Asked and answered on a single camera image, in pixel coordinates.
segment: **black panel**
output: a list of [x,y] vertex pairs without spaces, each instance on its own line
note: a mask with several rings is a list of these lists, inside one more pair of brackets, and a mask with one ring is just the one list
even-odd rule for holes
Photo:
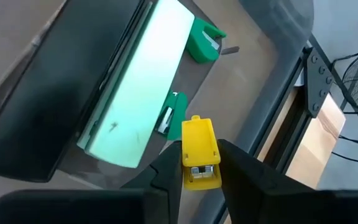
[[141,0],[68,1],[0,110],[0,175],[46,182]]

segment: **floor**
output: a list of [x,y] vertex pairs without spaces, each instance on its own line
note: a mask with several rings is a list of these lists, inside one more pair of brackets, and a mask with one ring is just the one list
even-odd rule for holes
[[[358,1],[314,0],[313,35],[330,61],[357,53]],[[353,60],[336,64],[336,70],[340,76],[343,76]],[[342,105],[344,111],[354,111],[352,106],[342,103],[344,97],[337,86],[333,85],[331,93],[336,103]],[[358,115],[346,115],[346,123],[341,134],[348,138],[358,139]],[[340,139],[334,152],[358,160],[358,144],[356,143]],[[319,189],[358,189],[358,162],[332,155],[318,187]]]

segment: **black metal bracket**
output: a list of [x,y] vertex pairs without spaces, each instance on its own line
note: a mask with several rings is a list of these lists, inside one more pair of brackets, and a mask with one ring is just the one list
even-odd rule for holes
[[315,49],[308,49],[310,54],[305,61],[306,106],[312,118],[316,118],[329,89],[333,76]]
[[316,118],[333,78],[315,49],[305,49],[305,85],[298,91],[264,162],[286,173],[312,118]]

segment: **yellow stapler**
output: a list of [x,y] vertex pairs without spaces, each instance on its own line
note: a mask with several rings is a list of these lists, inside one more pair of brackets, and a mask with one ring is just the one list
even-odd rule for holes
[[194,115],[182,122],[183,181],[188,190],[208,190],[222,185],[218,145],[210,119]]

